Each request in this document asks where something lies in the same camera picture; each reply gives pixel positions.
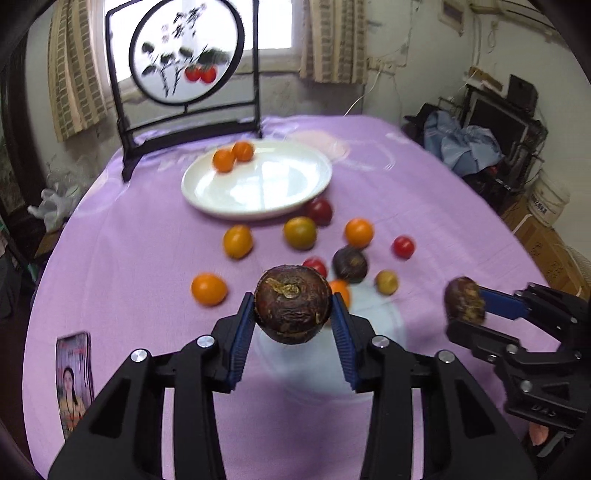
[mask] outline white bucket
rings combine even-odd
[[[552,226],[568,202],[570,202],[568,188],[551,180],[548,174],[541,170],[528,201],[532,215],[543,225]]]

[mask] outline white plate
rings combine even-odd
[[[181,182],[185,199],[216,217],[261,220],[296,210],[328,186],[332,165],[323,153],[292,141],[251,143],[254,158],[230,173],[213,168],[218,149],[195,160]]]

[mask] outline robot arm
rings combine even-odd
[[[413,455],[411,389],[423,396],[425,479],[533,480],[535,472],[513,432],[460,361],[405,351],[351,316],[332,298],[332,328],[345,378],[373,392],[361,478],[410,480]],[[242,370],[255,325],[246,294],[237,315],[181,351],[133,352],[105,385],[65,443],[49,480],[157,480],[165,388],[175,388],[174,467],[177,480],[226,478],[213,392],[230,393]]]

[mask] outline blue cloth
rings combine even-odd
[[[425,122],[424,145],[460,177],[496,165],[503,155],[490,130],[474,125],[461,128],[455,118],[441,110]]]

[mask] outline poster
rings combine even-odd
[[[67,440],[94,400],[90,336],[80,332],[56,343],[56,386],[61,429]]]

